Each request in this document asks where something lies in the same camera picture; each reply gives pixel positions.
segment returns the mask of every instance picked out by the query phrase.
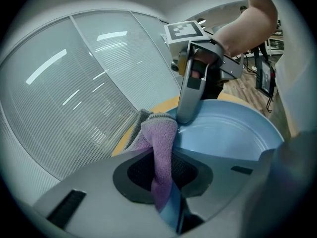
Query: wooden table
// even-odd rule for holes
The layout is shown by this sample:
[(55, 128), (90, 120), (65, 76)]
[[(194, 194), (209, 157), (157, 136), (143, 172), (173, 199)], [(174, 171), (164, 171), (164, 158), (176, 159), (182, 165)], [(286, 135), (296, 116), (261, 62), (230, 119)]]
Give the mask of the wooden table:
[[(179, 95), (175, 96), (172, 99), (164, 101), (163, 103), (160, 103), (160, 104), (156, 105), (154, 108), (151, 109), (151, 111), (153, 113), (159, 113), (159, 112), (165, 113), (168, 110), (176, 108), (177, 105), (178, 105), (178, 100), (179, 100)], [(247, 107), (254, 108), (251, 104), (245, 102), (244, 100), (242, 100), (242, 99), (240, 99), (238, 97), (235, 97), (233, 95), (222, 93), (222, 92), (219, 94), (218, 100), (233, 101), (233, 102), (237, 102), (237, 103), (243, 104), (243, 105), (245, 105)], [(121, 140), (117, 144), (116, 148), (114, 149), (114, 151), (112, 153), (112, 156), (117, 155), (119, 152), (121, 152), (123, 150), (123, 147), (125, 146), (126, 142), (129, 139), (129, 136), (131, 134), (132, 128), (133, 128), (133, 125), (123, 135), (123, 137), (121, 138)]]

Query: wooden floor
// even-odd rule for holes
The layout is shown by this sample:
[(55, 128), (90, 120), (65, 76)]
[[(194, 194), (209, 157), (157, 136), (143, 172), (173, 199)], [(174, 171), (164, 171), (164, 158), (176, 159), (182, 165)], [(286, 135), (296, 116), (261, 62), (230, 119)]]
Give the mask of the wooden floor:
[[(281, 56), (270, 57), (269, 60), (272, 63), (272, 66), (275, 69), (276, 62), (280, 59)], [(248, 67), (252, 68), (255, 66), (254, 59), (248, 58)], [(268, 117), (269, 112), (266, 110), (266, 104), (268, 102), (268, 97), (262, 94), (259, 90), (255, 89), (256, 85), (256, 76), (247, 72), (246, 68), (243, 69), (242, 77), (236, 80), (229, 81), (225, 83), (223, 92), (236, 96), (255, 107), (259, 110), (264, 116)], [(269, 109), (272, 110), (274, 102), (272, 101)]]

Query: white wall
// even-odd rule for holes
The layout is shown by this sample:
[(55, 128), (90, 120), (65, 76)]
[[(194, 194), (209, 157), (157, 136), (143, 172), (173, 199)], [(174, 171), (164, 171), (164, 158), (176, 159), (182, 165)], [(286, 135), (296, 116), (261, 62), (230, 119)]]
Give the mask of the white wall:
[(66, 15), (94, 9), (131, 10), (167, 21), (161, 10), (133, 0), (28, 0), (1, 44), (0, 63), (21, 39), (37, 28)]
[(245, 0), (187, 0), (185, 3), (180, 4), (166, 11), (166, 17), (170, 23), (185, 21), (199, 13), (216, 8), (218, 6), (240, 2)]

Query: person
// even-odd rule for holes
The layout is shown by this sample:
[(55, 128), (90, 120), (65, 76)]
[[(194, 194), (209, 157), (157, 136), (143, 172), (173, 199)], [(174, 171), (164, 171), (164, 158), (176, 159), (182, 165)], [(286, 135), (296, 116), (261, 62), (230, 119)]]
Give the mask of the person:
[[(247, 9), (247, 7), (243, 5), (243, 6), (240, 7), (240, 12), (243, 13), (246, 9)], [(260, 45), (256, 46), (255, 48), (251, 49), (253, 54), (259, 52), (259, 50), (261, 51), (261, 53), (264, 56), (265, 60), (269, 61), (268, 60), (268, 54), (267, 54), (266, 47), (265, 47), (265, 42), (261, 43)]]
[[(276, 63), (274, 107), (270, 121), (284, 139), (317, 129), (316, 46), (305, 21), (291, 0), (248, 0), (249, 7), (214, 38), (225, 54), (234, 57), (267, 40), (276, 30), (277, 15), (283, 24), (284, 54)], [(203, 50), (194, 59), (206, 64), (215, 57)], [(192, 77), (199, 77), (197, 71)]]

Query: black and white pattern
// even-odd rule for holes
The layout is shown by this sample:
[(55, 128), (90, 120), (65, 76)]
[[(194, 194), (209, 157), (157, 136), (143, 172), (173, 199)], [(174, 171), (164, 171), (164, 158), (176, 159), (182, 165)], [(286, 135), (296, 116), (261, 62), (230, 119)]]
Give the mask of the black and white pattern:
[(194, 22), (169, 25), (168, 30), (172, 40), (203, 36)]

